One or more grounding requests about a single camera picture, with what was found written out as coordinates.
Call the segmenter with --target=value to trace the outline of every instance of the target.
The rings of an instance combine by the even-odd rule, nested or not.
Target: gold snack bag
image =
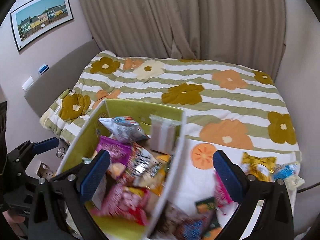
[[[270,182],[270,174],[274,171],[276,160],[276,157],[258,158],[244,152],[242,156],[241,169],[246,175],[252,174],[256,176],[258,180]]]

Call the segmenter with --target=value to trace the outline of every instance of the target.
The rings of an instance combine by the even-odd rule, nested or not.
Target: fence in picture
[[[44,26],[48,26],[51,23],[54,23],[55,21],[58,21],[64,17],[68,16],[68,12],[66,13],[61,13],[58,14],[57,16],[50,18],[44,22],[40,22],[38,25],[36,25],[35,27],[31,28],[29,31],[27,31],[26,33],[20,33],[20,38],[21,41],[24,41],[26,38],[28,38],[29,36],[31,36],[32,34],[36,33],[37,31],[41,30]]]

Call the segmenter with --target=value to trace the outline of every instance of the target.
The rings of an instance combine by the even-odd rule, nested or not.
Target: storage box
[[[58,170],[57,175],[78,165],[82,161],[82,157],[91,157],[95,151],[99,136],[109,136],[110,133],[107,128],[102,126],[98,122],[99,117],[116,117],[116,116],[131,116],[135,121],[139,122],[143,130],[150,134],[151,120],[149,116],[151,114],[161,117],[177,120],[181,122],[180,127],[176,133],[176,147],[173,154],[174,158],[171,163],[171,169],[167,176],[165,187],[161,196],[154,208],[151,218],[149,219],[149,225],[144,227],[137,223],[127,221],[120,218],[112,217],[95,217],[93,219],[99,225],[101,230],[112,239],[128,239],[138,240],[144,239],[146,236],[152,233],[160,214],[164,208],[167,200],[167,196],[171,190],[174,177],[178,165],[180,163],[182,150],[184,146],[184,130],[186,124],[185,112],[181,109],[164,106],[149,102],[122,100],[122,99],[105,99],[100,102],[97,108],[91,113],[89,119],[85,122],[81,131],[73,140],[65,157],[63,158]],[[93,206],[90,202],[86,203],[86,207],[91,209]]]

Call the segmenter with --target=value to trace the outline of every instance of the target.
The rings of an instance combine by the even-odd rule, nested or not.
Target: orange fruit print
[[[193,166],[201,170],[212,169],[212,157],[216,150],[216,147],[211,143],[200,143],[196,145],[191,152]]]

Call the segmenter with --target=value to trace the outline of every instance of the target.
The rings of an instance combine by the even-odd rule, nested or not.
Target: bedding
[[[87,65],[74,88],[55,100],[40,123],[71,144],[105,98],[148,101],[186,111],[186,156],[170,201],[190,215],[196,212],[195,201],[213,194],[215,149],[224,150],[236,164],[244,151],[257,157],[275,156],[279,164],[301,160],[284,100],[270,76],[260,71],[211,60],[122,58],[103,51]],[[293,210],[296,192],[289,193]],[[250,234],[260,210],[257,206],[243,237]],[[233,211],[218,214],[222,226]]]

